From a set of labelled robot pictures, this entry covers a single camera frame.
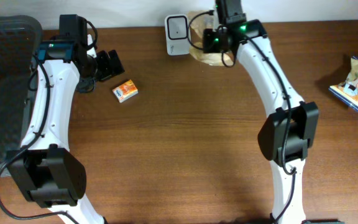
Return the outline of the small orange box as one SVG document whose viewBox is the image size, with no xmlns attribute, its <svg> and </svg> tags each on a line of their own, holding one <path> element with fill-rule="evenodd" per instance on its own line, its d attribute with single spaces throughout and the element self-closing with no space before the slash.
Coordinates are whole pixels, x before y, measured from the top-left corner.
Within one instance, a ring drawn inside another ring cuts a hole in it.
<svg viewBox="0 0 358 224">
<path fill-rule="evenodd" d="M 138 89 L 132 80 L 128 80 L 112 90 L 117 100 L 122 103 L 138 94 Z"/>
</svg>

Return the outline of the beige brown snack pouch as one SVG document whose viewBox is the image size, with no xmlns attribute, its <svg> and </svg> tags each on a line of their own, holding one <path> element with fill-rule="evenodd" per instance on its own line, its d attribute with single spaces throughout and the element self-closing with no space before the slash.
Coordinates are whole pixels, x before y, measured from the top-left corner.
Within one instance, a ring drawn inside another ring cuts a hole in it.
<svg viewBox="0 0 358 224">
<path fill-rule="evenodd" d="M 217 26 L 218 20 L 214 16 L 202 15 L 195 19 L 190 26 L 191 41 L 197 47 L 202 47 L 203 31 L 205 29 L 212 29 Z M 233 65 L 233 56 L 229 53 L 222 55 L 221 53 L 207 53 L 204 54 L 190 46 L 190 55 L 197 61 L 206 63 L 211 66 L 223 67 L 224 63 L 228 66 Z"/>
</svg>

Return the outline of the yellow chip bag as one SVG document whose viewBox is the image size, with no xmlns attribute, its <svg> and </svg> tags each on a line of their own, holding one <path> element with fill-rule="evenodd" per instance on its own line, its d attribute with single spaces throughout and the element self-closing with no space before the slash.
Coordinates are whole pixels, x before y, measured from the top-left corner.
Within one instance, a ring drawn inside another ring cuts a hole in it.
<svg viewBox="0 0 358 224">
<path fill-rule="evenodd" d="M 329 87 L 329 91 L 348 107 L 358 112 L 358 58 L 351 58 L 351 70 L 344 82 Z"/>
</svg>

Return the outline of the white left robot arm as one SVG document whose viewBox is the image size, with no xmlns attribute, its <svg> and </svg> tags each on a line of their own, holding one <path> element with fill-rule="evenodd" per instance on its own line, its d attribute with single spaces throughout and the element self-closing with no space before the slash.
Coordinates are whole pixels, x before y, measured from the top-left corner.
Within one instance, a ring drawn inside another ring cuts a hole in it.
<svg viewBox="0 0 358 224">
<path fill-rule="evenodd" d="M 86 196 L 86 170 L 71 153 L 68 126 L 75 92 L 89 93 L 97 82 L 124 72 L 115 50 L 98 51 L 93 24 L 62 14 L 59 33 L 34 54 L 37 89 L 29 127 L 17 151 L 2 166 L 23 197 L 65 223 L 105 223 Z"/>
</svg>

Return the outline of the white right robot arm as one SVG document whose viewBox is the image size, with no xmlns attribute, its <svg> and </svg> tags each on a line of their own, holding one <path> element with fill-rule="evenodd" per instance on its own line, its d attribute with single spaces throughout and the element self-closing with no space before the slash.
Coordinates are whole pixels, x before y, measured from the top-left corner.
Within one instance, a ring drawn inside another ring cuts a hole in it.
<svg viewBox="0 0 358 224">
<path fill-rule="evenodd" d="M 305 102 L 280 67 L 269 36 L 257 20 L 247 20 L 240 1 L 216 0 L 207 12 L 217 21 L 203 32 L 205 53 L 231 52 L 249 74 L 267 119 L 258 133 L 273 177 L 271 223 L 305 223 L 302 175 L 313 145 L 319 110 Z"/>
</svg>

